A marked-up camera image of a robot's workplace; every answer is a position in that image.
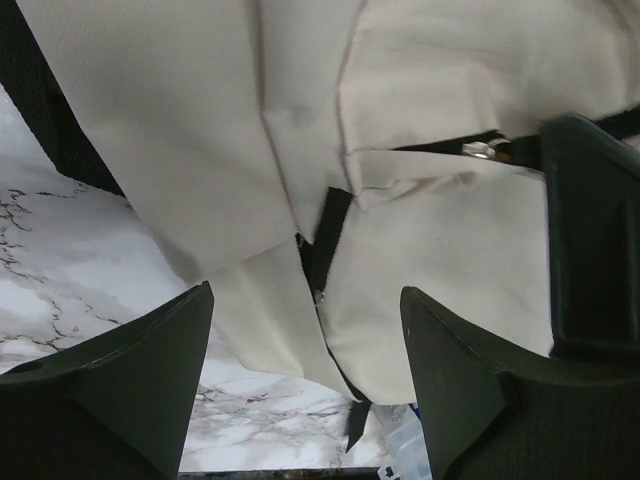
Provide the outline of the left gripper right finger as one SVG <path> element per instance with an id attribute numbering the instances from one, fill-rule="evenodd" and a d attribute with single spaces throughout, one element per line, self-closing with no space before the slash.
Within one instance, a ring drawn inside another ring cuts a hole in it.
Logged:
<path id="1" fill-rule="evenodd" d="M 569 348 L 548 358 L 415 287 L 402 328 L 436 479 L 635 479 L 639 359 Z"/>

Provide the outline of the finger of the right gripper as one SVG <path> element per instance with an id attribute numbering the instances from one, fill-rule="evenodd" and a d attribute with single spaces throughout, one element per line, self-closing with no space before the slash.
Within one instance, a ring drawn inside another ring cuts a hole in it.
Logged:
<path id="1" fill-rule="evenodd" d="M 564 115 L 541 130 L 554 352 L 639 357 L 639 154 Z"/>

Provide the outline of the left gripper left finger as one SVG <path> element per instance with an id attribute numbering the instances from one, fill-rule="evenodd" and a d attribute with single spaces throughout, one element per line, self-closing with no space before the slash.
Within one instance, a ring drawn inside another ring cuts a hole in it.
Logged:
<path id="1" fill-rule="evenodd" d="M 3 373 L 2 478 L 176 478 L 213 308 L 202 283 Z"/>

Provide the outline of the cream canvas backpack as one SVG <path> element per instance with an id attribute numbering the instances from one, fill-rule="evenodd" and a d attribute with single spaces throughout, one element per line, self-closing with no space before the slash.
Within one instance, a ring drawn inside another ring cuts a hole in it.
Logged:
<path id="1" fill-rule="evenodd" d="M 552 346 L 541 127 L 639 141 L 635 1 L 5 1 L 1 83 L 125 197 L 240 363 L 416 395 L 415 286 Z"/>

